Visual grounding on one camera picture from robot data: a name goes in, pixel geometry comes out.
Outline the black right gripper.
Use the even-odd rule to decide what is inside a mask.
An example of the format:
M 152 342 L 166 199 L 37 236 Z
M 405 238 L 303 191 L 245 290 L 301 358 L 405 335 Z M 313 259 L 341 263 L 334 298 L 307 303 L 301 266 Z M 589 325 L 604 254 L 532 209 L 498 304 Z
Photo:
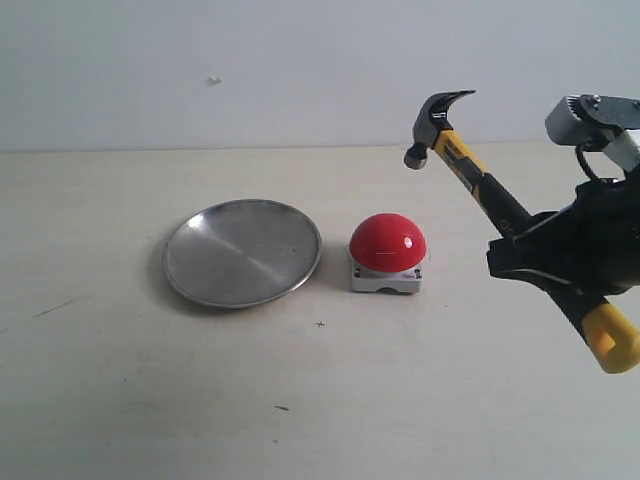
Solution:
M 486 254 L 492 277 L 543 291 L 619 295 L 639 285 L 639 171 L 575 188 L 569 209 L 490 216 L 501 237 Z

